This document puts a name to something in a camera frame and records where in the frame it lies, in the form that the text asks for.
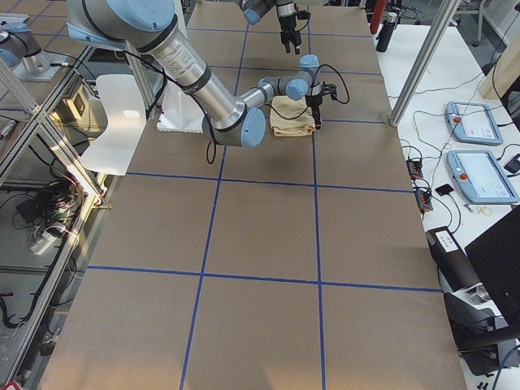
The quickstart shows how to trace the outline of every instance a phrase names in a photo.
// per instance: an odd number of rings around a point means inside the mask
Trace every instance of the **white table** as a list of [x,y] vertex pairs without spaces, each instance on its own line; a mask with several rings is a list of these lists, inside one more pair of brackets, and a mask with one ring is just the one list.
[[[379,65],[384,76],[384,82],[390,97],[390,104],[393,106],[397,101],[396,96],[402,89],[419,49],[427,35],[429,27],[400,25],[392,36],[392,40],[388,45],[385,53],[378,53]],[[481,70],[470,50],[463,41],[461,35],[456,28],[448,28],[435,55],[425,72],[417,92],[426,89],[441,89],[445,87],[457,87],[458,85],[474,79],[481,74]],[[436,115],[442,115],[445,111],[446,103],[449,101],[459,102],[477,102],[486,103],[491,108],[499,106],[501,103],[497,100],[483,99],[477,90],[479,82],[483,79],[483,75],[476,77],[475,80],[464,84],[456,89],[445,89],[435,92],[426,92],[415,94],[409,104],[402,121],[399,123],[398,132],[401,139],[407,140],[412,146],[421,150],[424,157],[438,157],[439,152],[428,145],[423,144],[418,139],[418,134],[413,126],[413,114],[415,111],[426,111]],[[511,118],[503,107],[492,111],[498,124],[507,124],[511,122]],[[444,116],[434,117],[431,115],[416,114],[417,128],[423,140],[433,144],[439,149],[443,149],[443,144],[449,139],[450,129],[446,123]],[[499,146],[472,145],[457,142],[453,137],[449,139],[449,144],[453,150],[491,150],[497,157],[501,155],[504,147],[511,143],[520,143],[520,133],[512,125],[500,128],[500,132],[504,138],[504,144]],[[477,206],[470,206],[474,212],[471,213],[463,205],[467,200],[462,196],[457,184],[454,183],[452,174],[446,163],[446,152],[444,150],[439,166],[436,168],[438,160],[426,160],[422,167],[422,172],[426,180],[434,189],[442,184],[450,183],[455,191],[452,193],[454,200],[461,210],[461,227],[455,233],[455,237],[462,248],[469,244],[474,238],[479,236],[487,228],[491,227],[496,221],[511,211],[510,206],[488,206],[492,215],[486,216],[479,213]],[[520,153],[520,148],[511,146],[507,149],[505,156],[500,161],[504,166],[516,153]],[[404,149],[405,156],[408,155],[408,148]],[[418,157],[418,153],[414,150],[410,151],[410,157]],[[520,191],[520,176],[511,179],[512,185],[517,192]],[[457,226],[457,209],[453,201],[449,197],[441,199],[453,213],[452,230]],[[439,226],[445,226],[449,222],[448,211],[437,201],[433,200],[434,210],[426,213],[423,220],[424,230],[430,230]],[[478,307],[492,307],[493,304],[481,305]],[[474,389],[479,382],[492,382],[490,379],[483,377],[475,377],[470,373],[467,365],[461,362],[468,388]],[[520,383],[520,369],[504,370],[500,376],[498,383],[499,390],[518,389]]]

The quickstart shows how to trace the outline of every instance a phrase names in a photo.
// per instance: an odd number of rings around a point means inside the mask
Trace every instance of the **power strip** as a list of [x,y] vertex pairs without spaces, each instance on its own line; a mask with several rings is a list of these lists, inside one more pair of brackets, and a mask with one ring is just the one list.
[[65,226],[55,222],[52,227],[48,227],[34,242],[29,245],[31,252],[37,256],[42,255],[52,244],[63,235]]

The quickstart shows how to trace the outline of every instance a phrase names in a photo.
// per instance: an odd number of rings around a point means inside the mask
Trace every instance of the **white chair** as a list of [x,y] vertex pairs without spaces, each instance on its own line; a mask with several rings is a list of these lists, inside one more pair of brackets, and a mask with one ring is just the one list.
[[479,26],[477,30],[477,40],[473,43],[473,47],[477,47],[482,39],[482,23],[484,18],[484,7],[488,4],[488,0],[462,0],[455,12],[455,15],[478,15]]

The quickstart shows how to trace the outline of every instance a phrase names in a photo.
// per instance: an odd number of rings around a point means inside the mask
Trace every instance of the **label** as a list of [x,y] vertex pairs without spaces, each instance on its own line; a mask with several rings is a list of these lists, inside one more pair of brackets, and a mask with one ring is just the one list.
[[161,64],[170,71],[174,79],[184,76],[195,65],[195,58],[191,55],[188,48],[182,43],[177,43],[173,51],[164,58]]
[[439,240],[439,243],[442,245],[446,253],[458,250],[457,244],[455,244],[453,238],[449,235],[448,232],[437,232],[435,235],[437,236],[437,240]]

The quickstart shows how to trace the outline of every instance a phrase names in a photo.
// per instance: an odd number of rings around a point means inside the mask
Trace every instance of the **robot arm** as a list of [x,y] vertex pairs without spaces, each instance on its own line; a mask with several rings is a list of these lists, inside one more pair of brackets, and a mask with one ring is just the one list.
[[50,68],[49,61],[26,24],[12,22],[0,26],[0,59],[8,67],[20,62],[32,74],[42,73]]
[[248,93],[235,97],[177,29],[171,0],[70,0],[67,5],[72,38],[119,50],[128,41],[140,53],[153,56],[207,113],[210,120],[204,120],[203,132],[220,145],[258,145],[266,131],[266,119],[257,107],[276,94],[299,99],[312,90],[317,79],[318,59],[310,56],[302,59],[301,70],[294,77],[264,79]]
[[280,39],[282,45],[285,46],[285,52],[291,52],[292,43],[294,53],[300,54],[301,34],[296,30],[297,20],[308,20],[310,13],[308,11],[299,11],[296,4],[291,0],[236,0],[244,12],[244,17],[250,24],[256,24],[269,10],[276,6],[276,14],[278,15],[280,31]]

